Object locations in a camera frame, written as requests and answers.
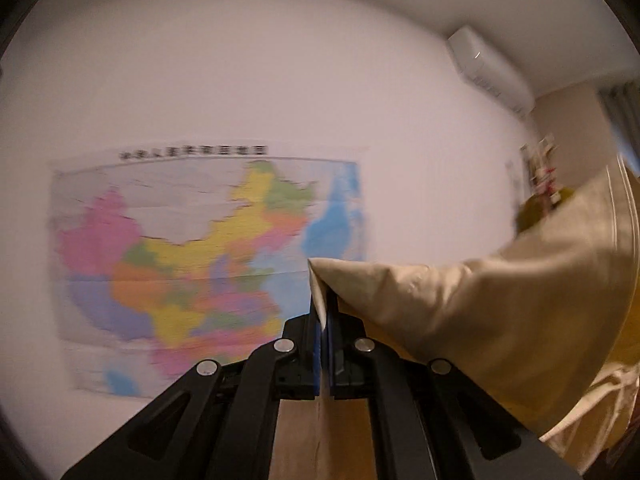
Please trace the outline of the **cream beige large shirt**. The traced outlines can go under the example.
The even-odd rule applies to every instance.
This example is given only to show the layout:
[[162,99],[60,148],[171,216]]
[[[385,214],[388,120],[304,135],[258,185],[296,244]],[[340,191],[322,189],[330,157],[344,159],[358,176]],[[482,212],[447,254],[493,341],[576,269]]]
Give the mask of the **cream beige large shirt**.
[[578,472],[639,401],[639,181],[615,159],[495,254],[452,266],[309,261],[373,337],[445,358]]

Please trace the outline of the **olive green garment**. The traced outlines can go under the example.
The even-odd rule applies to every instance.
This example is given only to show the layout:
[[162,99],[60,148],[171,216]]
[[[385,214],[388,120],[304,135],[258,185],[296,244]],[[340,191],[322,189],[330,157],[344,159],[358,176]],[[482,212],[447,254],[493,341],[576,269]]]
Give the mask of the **olive green garment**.
[[554,198],[542,195],[532,195],[521,207],[515,216],[516,234],[520,235],[536,226],[551,211],[566,203],[575,193],[574,188],[561,188]]

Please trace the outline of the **grey curtain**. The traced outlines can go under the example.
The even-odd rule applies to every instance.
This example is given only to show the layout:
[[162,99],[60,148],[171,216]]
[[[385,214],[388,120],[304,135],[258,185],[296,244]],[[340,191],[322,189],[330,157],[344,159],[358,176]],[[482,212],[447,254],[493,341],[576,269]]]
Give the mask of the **grey curtain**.
[[600,99],[611,119],[620,151],[635,174],[639,174],[639,81],[602,89]]

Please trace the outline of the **colourful wall map poster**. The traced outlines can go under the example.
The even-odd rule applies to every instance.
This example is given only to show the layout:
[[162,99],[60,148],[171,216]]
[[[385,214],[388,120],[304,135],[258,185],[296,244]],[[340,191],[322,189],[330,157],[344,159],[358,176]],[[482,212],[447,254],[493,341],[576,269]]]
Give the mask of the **colourful wall map poster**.
[[138,145],[52,166],[50,280],[74,387],[152,398],[306,312],[311,257],[367,251],[359,148]]

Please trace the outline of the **wall decoration with red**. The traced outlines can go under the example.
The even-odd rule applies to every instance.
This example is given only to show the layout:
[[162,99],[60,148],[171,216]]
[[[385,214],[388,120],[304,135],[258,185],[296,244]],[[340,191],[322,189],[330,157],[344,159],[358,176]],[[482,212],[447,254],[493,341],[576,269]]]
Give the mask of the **wall decoration with red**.
[[520,148],[525,167],[529,191],[532,192],[542,211],[548,214],[561,203],[561,187],[556,180],[552,155],[556,150],[553,136],[544,136],[534,144]]

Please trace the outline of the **white wall air conditioner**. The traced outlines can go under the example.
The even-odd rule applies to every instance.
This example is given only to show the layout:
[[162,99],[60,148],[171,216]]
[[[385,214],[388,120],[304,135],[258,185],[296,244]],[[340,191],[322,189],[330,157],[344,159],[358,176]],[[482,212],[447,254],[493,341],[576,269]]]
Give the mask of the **white wall air conditioner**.
[[533,89],[521,71],[474,28],[465,25],[447,39],[461,76],[518,116],[535,107]]

